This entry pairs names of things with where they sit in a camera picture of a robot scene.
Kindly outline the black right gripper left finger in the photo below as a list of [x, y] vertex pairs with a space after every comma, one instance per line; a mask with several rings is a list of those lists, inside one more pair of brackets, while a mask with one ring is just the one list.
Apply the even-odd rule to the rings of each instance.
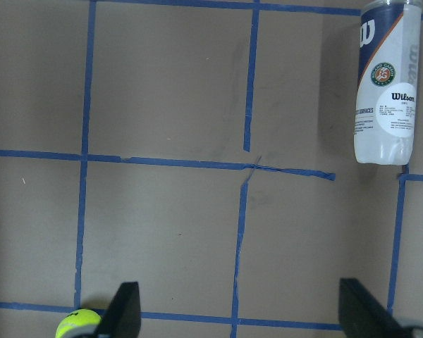
[[94, 336], [138, 337], [141, 325], [139, 284], [123, 282], [95, 329]]

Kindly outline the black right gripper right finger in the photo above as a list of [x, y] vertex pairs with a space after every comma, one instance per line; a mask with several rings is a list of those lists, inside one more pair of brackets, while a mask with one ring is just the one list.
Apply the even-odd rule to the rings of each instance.
[[338, 322], [346, 337], [418, 337], [417, 327], [402, 327], [355, 278], [341, 278]]

